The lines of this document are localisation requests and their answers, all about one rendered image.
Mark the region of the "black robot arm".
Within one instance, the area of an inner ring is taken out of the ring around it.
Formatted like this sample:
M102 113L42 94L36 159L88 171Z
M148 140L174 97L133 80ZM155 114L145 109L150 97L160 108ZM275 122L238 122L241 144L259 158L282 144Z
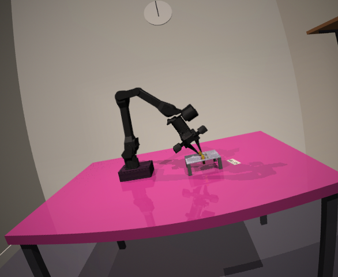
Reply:
M136 169L140 166L139 159L136 155L140 144L138 142L138 137L136 138L133 133L132 121L129 113L130 98L135 96L144 99L146 102L156 107L166 117L171 117L181 113L179 116L174 116L167 120L167 125L171 123L176 130L179 130L185 126L185 121L190 122L192 119L198 116L198 113L191 106L191 104L181 110L172 104L159 100L141 88L135 88L128 91L118 91L115 94L115 100L121 112L123 131L125 134L124 151L122 153L122 157L124 158L126 166L125 170ZM196 140L195 136L197 135L197 132L194 129L185 131L186 133L181 133L179 135L182 142L189 145Z

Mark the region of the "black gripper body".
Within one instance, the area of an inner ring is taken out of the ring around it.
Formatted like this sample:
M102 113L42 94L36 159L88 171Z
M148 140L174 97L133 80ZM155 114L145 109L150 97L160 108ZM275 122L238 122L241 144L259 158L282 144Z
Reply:
M191 130L189 127L188 127L188 125L186 124L185 126L183 126L182 128L180 128L179 130L177 130L177 132L179 133L179 134L184 134L184 133L186 133L186 131L185 130ZM197 131L197 135L195 136L195 138L196 139L198 139L199 138L199 134L204 134L206 131L207 131L207 128L204 126L204 125L202 125L202 126L200 126L200 128L198 128L197 129L198 131ZM174 150L174 152L175 153L178 153L180 150L182 150L182 147L187 147L188 145L186 144L186 143L178 143L178 144L176 144L175 146L173 146L173 150Z

